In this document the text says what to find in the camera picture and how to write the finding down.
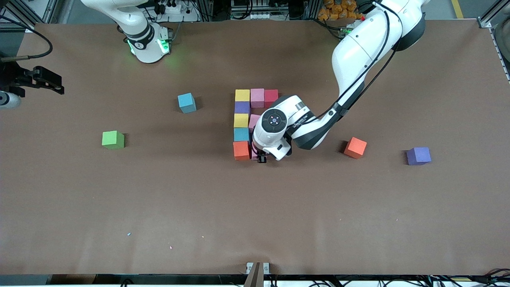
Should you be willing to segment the orange foam cube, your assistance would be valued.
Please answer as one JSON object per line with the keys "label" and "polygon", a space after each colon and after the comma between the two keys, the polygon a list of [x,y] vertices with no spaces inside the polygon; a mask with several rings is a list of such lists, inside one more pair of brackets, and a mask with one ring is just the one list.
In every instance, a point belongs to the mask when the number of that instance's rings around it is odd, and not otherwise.
{"label": "orange foam cube", "polygon": [[354,159],[359,159],[364,155],[365,149],[367,147],[367,142],[361,140],[359,138],[350,138],[348,141],[343,154],[347,155]]}
{"label": "orange foam cube", "polygon": [[248,141],[233,142],[233,155],[237,161],[251,160],[251,151]]}

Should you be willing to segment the brown table cover sheet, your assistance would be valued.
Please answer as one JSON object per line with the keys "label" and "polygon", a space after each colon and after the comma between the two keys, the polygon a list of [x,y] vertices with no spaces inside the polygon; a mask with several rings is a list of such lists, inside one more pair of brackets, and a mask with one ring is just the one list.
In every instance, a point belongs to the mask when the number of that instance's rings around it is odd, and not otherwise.
{"label": "brown table cover sheet", "polygon": [[[65,95],[28,89],[0,110],[0,274],[510,268],[510,84],[475,20],[428,20],[320,146],[262,165],[234,159],[234,92],[323,112],[338,94],[326,29],[184,24],[155,64],[115,24],[37,29],[53,52],[22,66],[61,75]],[[123,149],[102,146],[114,130]],[[352,137],[359,159],[343,154]],[[432,162],[408,165],[414,147]]]}

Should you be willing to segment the green foam cube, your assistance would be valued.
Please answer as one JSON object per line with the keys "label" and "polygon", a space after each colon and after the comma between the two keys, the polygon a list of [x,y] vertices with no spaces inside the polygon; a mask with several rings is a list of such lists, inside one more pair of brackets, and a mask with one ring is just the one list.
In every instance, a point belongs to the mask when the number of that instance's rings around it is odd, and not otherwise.
{"label": "green foam cube", "polygon": [[123,149],[125,147],[125,136],[116,130],[103,132],[102,146],[107,149]]}

